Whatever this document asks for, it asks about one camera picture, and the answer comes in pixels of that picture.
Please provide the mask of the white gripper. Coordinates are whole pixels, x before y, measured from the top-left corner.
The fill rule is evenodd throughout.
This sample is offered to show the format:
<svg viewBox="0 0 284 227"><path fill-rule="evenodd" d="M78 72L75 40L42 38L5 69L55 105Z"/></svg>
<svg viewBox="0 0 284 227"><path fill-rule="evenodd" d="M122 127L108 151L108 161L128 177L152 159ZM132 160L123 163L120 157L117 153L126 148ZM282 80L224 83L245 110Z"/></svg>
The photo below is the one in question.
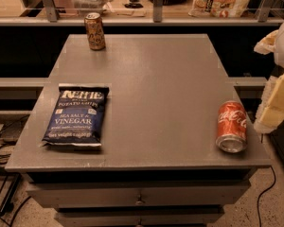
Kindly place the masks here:
<svg viewBox="0 0 284 227"><path fill-rule="evenodd" d="M279 30L274 30L262 38L254 47L258 54L274 52L275 63L284 68L284 22ZM258 133L270 133L284 121L284 74L270 76L267 80L261 103L257 108L254 129Z"/></svg>

